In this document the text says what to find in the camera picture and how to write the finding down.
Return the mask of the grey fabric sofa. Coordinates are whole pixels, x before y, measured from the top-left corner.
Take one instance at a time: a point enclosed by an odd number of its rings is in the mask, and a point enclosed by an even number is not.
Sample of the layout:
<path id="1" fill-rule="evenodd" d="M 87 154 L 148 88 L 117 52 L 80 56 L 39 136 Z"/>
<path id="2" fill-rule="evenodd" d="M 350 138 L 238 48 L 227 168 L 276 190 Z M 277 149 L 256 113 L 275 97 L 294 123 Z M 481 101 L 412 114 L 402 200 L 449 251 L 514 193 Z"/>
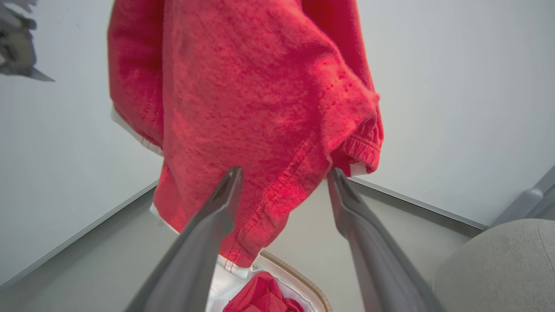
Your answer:
<path id="1" fill-rule="evenodd" d="M 555 312 L 555 221 L 484 231 L 440 266 L 433 288 L 447 312 Z"/>

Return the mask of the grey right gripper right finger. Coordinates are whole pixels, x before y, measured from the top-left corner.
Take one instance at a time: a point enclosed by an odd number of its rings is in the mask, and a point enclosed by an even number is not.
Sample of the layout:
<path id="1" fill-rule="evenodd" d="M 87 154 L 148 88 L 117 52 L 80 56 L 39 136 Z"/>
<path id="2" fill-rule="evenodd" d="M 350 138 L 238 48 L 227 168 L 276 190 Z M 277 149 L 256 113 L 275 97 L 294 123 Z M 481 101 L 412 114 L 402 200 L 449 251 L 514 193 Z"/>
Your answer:
<path id="1" fill-rule="evenodd" d="M 344 172 L 331 168 L 327 181 L 335 225 L 349 242 L 366 312 L 445 312 Z"/>

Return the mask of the red sweatshirt with white hem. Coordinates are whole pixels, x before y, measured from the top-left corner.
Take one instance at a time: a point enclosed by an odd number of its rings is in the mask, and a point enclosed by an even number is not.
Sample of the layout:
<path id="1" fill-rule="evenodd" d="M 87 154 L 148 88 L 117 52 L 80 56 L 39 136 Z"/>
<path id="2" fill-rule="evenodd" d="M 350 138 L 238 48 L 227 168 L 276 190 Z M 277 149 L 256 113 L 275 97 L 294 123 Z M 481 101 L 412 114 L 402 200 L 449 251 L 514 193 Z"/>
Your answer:
<path id="1" fill-rule="evenodd" d="M 357 0 L 114 0 L 113 119 L 163 157 L 151 211 L 182 231 L 244 174 L 218 265 L 244 278 L 332 167 L 374 172 L 383 125 Z"/>

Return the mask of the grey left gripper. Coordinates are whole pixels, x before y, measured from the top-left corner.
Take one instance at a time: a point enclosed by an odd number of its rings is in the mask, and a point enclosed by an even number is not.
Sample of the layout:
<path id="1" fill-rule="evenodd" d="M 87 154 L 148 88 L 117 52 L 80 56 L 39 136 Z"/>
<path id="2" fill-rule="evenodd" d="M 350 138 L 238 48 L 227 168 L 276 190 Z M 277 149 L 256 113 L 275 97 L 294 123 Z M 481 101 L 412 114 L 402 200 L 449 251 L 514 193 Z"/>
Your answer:
<path id="1" fill-rule="evenodd" d="M 54 82 L 35 68 L 36 54 L 29 30 L 36 29 L 36 21 L 8 8 L 8 3 L 32 13 L 38 0 L 0 0 L 0 56 L 3 58 L 0 74 Z"/>

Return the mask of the grey metal sofa frame tube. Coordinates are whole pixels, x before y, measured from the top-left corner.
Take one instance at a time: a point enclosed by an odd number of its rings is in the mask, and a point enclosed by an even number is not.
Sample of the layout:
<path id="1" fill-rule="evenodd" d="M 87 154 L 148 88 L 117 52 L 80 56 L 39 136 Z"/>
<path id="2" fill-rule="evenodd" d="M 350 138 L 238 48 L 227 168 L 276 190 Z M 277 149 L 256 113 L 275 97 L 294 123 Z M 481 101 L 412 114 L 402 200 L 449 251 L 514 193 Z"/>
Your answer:
<path id="1" fill-rule="evenodd" d="M 526 218 L 555 221 L 555 166 L 523 191 L 490 227 Z"/>

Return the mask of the crumpled red clothing piece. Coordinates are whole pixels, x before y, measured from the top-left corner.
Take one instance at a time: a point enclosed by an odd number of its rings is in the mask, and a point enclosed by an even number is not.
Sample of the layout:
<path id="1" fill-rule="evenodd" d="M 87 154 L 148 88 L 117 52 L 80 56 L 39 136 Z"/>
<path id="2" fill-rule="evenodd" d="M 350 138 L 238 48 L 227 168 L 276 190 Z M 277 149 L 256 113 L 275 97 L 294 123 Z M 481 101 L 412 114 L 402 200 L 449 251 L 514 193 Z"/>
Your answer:
<path id="1" fill-rule="evenodd" d="M 299 302 L 286 298 L 278 281 L 267 271 L 255 274 L 222 312 L 305 312 Z"/>

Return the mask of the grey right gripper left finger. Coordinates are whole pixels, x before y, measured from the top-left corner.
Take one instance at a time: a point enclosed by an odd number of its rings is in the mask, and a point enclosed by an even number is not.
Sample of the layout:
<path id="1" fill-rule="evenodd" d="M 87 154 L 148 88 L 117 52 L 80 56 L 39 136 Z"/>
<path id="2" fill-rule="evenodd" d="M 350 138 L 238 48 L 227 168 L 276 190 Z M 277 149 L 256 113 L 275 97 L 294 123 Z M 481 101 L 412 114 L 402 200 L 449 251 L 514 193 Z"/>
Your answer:
<path id="1" fill-rule="evenodd" d="M 242 186 L 242 168 L 230 168 L 124 312 L 205 312 L 222 240 L 234 229 Z"/>

